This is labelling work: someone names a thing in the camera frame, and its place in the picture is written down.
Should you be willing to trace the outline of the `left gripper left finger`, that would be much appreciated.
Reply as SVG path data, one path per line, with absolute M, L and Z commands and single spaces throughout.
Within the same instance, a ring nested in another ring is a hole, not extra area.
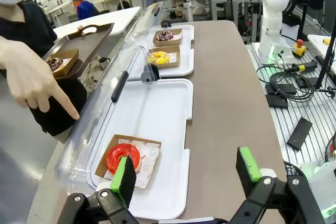
M 58 223 L 138 223 L 129 205 L 136 182 L 136 172 L 130 156 L 121 158 L 109 185 L 87 197 L 70 194 L 62 208 Z

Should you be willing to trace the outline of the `person's right hand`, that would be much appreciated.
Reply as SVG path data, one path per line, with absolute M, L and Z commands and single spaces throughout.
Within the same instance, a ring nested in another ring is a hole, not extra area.
M 46 113 L 50 109 L 49 98 L 53 97 L 73 119 L 80 118 L 49 65 L 25 43 L 1 37 L 1 67 L 6 70 L 10 92 L 20 106 Z

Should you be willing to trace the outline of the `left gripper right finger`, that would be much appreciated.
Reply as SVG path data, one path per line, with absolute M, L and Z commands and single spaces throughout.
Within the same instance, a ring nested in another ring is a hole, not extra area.
M 236 170 L 246 199 L 230 223 L 259 223 L 268 209 L 279 212 L 284 223 L 325 223 L 303 172 L 283 182 L 263 176 L 249 147 L 239 147 Z

